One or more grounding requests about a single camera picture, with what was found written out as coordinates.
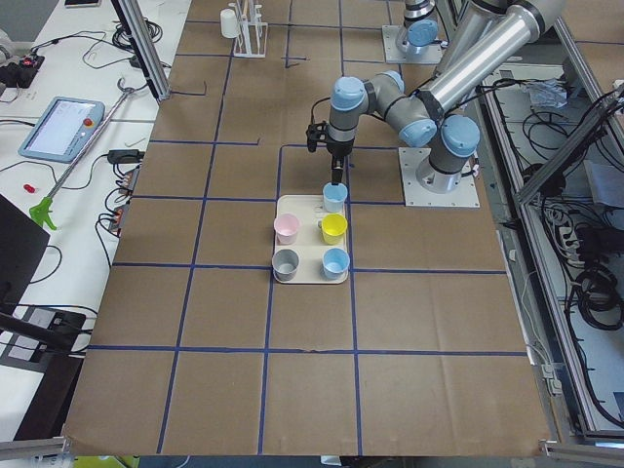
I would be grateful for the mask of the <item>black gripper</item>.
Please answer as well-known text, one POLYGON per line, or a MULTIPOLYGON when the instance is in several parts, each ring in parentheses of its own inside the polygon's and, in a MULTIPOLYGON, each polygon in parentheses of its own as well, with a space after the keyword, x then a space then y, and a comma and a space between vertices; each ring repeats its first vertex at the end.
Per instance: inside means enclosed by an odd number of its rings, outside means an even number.
POLYGON ((317 150, 319 143, 326 146, 331 158, 331 184, 339 185, 342 182, 344 172, 344 157, 348 156, 353 149, 354 139, 337 140, 330 135, 332 127, 326 121, 313 123, 306 130, 306 145, 310 153, 317 150))

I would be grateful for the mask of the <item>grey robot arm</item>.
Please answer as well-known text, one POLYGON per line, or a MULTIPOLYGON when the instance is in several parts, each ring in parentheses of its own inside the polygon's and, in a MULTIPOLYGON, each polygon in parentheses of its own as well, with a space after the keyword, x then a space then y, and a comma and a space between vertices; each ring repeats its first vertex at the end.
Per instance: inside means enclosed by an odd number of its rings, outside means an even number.
POLYGON ((455 108, 498 65, 550 29, 564 7, 562 1, 468 2, 431 79, 414 95, 406 95, 404 81, 395 71, 369 80, 338 78, 329 120, 308 126, 308 150, 315 151, 319 142, 326 145, 331 182, 340 183, 360 117, 377 114, 408 146, 430 146, 416 170, 419 184, 433 193, 451 192, 481 137, 477 124, 455 114, 455 108))
POLYGON ((406 0, 404 22, 395 40, 407 59, 420 59, 436 46, 444 50, 449 42, 438 38, 439 23, 434 0, 406 0))

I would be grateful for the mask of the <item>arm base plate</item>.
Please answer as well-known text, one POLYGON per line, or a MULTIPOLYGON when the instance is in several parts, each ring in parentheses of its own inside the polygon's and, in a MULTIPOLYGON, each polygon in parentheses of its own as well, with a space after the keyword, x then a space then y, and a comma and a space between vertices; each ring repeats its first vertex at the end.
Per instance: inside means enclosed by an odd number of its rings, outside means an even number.
POLYGON ((476 182, 465 161, 455 175, 436 172, 430 165, 429 148, 398 149, 405 205, 408 208, 477 209, 476 182))
POLYGON ((439 42, 423 47, 412 46, 402 25, 383 25, 381 35, 387 63, 436 65, 443 57, 439 42))

